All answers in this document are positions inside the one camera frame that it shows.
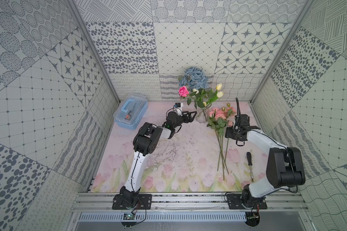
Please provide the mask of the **magenta rose stem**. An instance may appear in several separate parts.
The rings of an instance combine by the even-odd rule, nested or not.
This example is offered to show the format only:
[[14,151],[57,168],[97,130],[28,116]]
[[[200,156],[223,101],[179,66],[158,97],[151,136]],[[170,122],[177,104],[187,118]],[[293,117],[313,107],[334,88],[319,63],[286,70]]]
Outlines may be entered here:
[[193,101],[193,97],[197,94],[195,91],[189,91],[186,86],[182,86],[178,90],[180,99],[186,100],[187,105],[190,105]]

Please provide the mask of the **coral rose cluster stem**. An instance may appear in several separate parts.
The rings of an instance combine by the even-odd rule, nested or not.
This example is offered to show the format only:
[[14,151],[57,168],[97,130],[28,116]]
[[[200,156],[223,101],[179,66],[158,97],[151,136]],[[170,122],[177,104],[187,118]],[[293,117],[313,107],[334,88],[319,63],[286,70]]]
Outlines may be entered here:
[[234,116],[237,110],[230,104],[226,103],[225,106],[221,107],[219,111],[216,112],[216,121],[219,126],[219,138],[221,140],[223,163],[226,163],[227,159],[227,149],[228,141],[226,141],[226,146],[224,146],[225,131],[227,127],[232,127],[234,123]]

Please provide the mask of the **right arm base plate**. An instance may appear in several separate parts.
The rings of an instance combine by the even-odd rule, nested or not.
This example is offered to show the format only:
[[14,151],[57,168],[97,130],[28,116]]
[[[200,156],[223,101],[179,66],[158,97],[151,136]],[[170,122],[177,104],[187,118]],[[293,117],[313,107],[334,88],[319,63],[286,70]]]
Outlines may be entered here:
[[265,198],[253,198],[243,196],[241,193],[227,192],[224,194],[224,200],[229,209],[267,209]]

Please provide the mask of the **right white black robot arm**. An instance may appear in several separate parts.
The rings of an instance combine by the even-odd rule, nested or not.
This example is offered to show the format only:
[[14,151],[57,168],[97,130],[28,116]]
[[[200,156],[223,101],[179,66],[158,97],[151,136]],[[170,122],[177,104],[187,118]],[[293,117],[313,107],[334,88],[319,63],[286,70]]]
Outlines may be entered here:
[[226,138],[237,142],[249,141],[268,154],[266,176],[248,184],[242,191],[242,204],[246,208],[254,206],[259,200],[280,189],[288,191],[306,182],[301,151],[288,147],[266,135],[259,127],[250,125],[246,114],[235,116],[235,124],[226,129]]

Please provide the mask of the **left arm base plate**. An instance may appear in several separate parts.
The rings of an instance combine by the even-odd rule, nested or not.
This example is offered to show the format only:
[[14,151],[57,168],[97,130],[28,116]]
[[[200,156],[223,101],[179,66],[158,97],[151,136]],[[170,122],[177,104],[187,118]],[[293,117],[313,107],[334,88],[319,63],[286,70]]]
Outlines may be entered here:
[[152,194],[118,194],[113,198],[113,210],[150,210]]

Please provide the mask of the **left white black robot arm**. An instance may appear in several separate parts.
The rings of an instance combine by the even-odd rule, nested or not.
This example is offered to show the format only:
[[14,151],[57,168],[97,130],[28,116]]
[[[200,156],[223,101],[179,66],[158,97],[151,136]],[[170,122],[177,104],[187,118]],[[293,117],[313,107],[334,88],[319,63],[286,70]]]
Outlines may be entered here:
[[123,187],[117,195],[117,202],[122,202],[127,208],[134,208],[141,201],[139,192],[144,170],[146,168],[149,155],[152,154],[160,140],[171,139],[178,132],[176,128],[181,128],[184,123],[194,121],[196,111],[182,111],[172,109],[166,114],[166,121],[162,126],[152,123],[144,123],[133,140],[134,159],[132,167]]

